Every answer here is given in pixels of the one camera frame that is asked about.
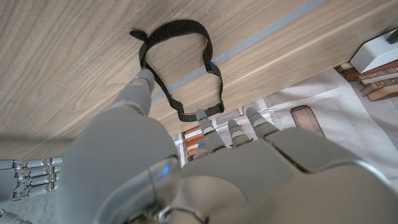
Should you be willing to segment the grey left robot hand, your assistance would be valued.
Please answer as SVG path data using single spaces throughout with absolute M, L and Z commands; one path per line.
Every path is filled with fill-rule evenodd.
M 255 109 L 252 141 L 235 121 L 227 148 L 203 110 L 205 142 L 181 165 L 149 117 L 146 68 L 63 155 L 59 223 L 396 223 L 397 191 L 349 150 L 299 128 L 283 131 Z

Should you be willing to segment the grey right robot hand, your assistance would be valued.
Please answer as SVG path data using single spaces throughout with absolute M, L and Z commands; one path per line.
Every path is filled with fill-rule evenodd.
M 13 202 L 52 192 L 58 187 L 62 157 L 1 160 L 1 202 Z

